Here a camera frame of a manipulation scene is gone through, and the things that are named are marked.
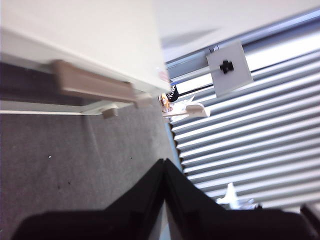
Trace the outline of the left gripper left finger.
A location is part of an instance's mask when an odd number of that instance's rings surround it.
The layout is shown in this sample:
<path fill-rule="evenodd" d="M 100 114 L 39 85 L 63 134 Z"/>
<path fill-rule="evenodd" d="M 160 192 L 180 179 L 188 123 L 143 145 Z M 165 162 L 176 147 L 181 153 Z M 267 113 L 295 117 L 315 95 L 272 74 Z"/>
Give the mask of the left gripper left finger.
<path fill-rule="evenodd" d="M 14 240 L 146 240 L 163 205 L 165 161 L 159 159 L 102 210 L 50 211 L 24 219 Z"/>

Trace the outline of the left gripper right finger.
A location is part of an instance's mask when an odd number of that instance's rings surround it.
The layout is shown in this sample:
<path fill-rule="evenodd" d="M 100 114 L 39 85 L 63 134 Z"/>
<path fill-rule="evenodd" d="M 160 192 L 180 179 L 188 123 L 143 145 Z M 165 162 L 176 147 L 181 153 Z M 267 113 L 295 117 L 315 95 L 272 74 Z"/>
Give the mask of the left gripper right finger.
<path fill-rule="evenodd" d="M 165 200 L 185 240 L 315 240 L 297 213 L 279 209 L 226 210 L 195 187 L 168 159 Z"/>

